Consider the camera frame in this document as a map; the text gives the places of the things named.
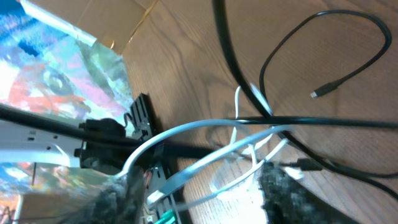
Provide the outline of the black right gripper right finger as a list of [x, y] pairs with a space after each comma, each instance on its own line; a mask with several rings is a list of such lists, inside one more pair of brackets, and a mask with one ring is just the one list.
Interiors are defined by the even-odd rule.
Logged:
[[271, 162], [261, 168], [262, 209], [271, 224], [357, 224]]

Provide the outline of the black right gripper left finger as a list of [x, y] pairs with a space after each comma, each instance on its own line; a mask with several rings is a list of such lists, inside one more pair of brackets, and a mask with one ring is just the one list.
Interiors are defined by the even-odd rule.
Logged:
[[69, 224], [139, 223], [144, 204], [144, 171], [133, 167], [85, 207], [62, 219]]

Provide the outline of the black USB cable blue plug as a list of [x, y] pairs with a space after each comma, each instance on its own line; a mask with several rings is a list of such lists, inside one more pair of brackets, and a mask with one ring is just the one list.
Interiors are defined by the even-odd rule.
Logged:
[[[271, 115], [265, 110], [265, 108], [261, 105], [260, 101], [254, 96], [251, 88], [249, 87], [247, 81], [245, 80], [244, 76], [241, 73], [240, 67], [236, 60], [236, 56], [234, 54], [234, 50], [231, 43], [231, 38], [229, 36], [229, 29], [228, 29], [228, 21], [226, 16], [226, 7], [224, 0], [212, 0], [213, 5], [213, 13], [216, 22], [216, 29], [218, 33], [218, 38], [220, 40], [221, 48], [223, 50], [223, 55], [226, 59], [228, 67], [237, 81], [237, 83], [243, 89], [243, 92], [248, 97], [249, 101], [254, 105], [254, 107], [260, 112], [262, 118], [266, 118], [268, 121], [271, 119]], [[349, 172], [340, 170], [338, 168], [333, 167], [332, 165], [326, 163], [321, 159], [320, 156], [316, 155], [312, 152], [306, 145], [302, 144], [300, 141], [295, 139], [288, 131], [284, 131], [286, 138], [296, 147], [297, 149], [301, 150], [304, 154], [306, 154], [309, 158], [316, 161], [318, 164], [323, 166], [325, 169], [328, 169], [331, 172], [337, 173], [339, 175], [343, 175], [345, 177], [349, 177], [366, 184], [369, 184], [379, 190], [390, 195], [392, 198], [397, 200], [397, 193], [395, 193], [389, 187], [376, 182], [375, 180], [371, 180], [365, 177], [358, 176], [356, 174], [350, 174]]]

